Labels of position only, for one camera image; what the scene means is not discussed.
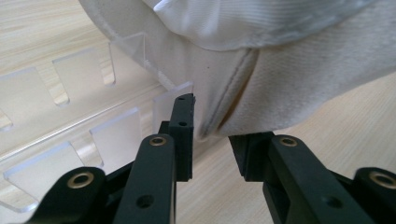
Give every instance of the white cloth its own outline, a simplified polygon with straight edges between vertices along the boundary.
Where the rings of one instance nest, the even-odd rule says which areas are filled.
[[[204,49],[229,50],[262,48],[301,39],[344,20],[374,0],[144,2],[172,32]]]
[[[161,12],[166,27],[150,8],[155,8],[159,1],[147,0],[146,5],[138,0],[80,2],[96,25],[112,39],[142,31],[147,33],[146,55],[150,63],[175,85],[181,84],[186,75],[191,77],[197,99],[195,133],[199,138],[287,128],[306,119],[334,96],[396,70],[394,0],[376,1],[344,11],[338,22],[328,22],[327,27],[314,26],[318,29],[307,29],[297,38],[279,38],[279,42],[264,39],[252,46],[246,45],[249,37],[234,42],[232,36],[225,38],[222,45],[224,37],[216,39],[210,32],[200,35],[196,32],[200,29],[193,27],[191,33],[189,29],[175,29],[180,33],[177,35],[167,28],[177,23],[175,18],[171,20],[172,13],[184,15],[188,10]],[[273,12],[273,15],[287,17],[288,11],[296,11],[292,15],[304,15],[304,7],[299,7],[301,12],[296,7],[299,5],[279,5],[276,8],[279,13]]]

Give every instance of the light wood surface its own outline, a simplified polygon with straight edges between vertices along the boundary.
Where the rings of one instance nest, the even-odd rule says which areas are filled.
[[[105,69],[107,42],[76,0],[0,2],[0,76],[35,66],[55,101],[63,100],[63,87],[51,61],[96,47]],[[348,177],[363,166],[396,172],[395,85],[395,74],[380,78],[277,133],[303,139],[329,169]],[[262,185],[243,181],[226,139],[194,154],[193,180],[177,186],[177,223],[272,223]]]

